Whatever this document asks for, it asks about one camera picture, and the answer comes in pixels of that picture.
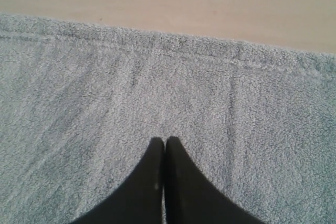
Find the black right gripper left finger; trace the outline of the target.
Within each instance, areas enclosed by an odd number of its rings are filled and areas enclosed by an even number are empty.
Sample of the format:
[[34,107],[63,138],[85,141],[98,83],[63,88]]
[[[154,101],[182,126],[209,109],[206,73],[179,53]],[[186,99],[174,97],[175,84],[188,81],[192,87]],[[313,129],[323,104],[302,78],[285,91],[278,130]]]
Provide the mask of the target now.
[[125,181],[73,223],[162,223],[164,153],[162,139],[152,138]]

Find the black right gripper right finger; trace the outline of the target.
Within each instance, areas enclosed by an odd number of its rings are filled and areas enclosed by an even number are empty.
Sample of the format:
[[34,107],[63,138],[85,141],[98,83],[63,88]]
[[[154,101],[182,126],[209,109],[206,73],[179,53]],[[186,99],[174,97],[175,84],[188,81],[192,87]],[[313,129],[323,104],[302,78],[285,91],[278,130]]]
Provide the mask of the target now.
[[166,142],[164,197],[167,223],[262,223],[217,190],[175,136]]

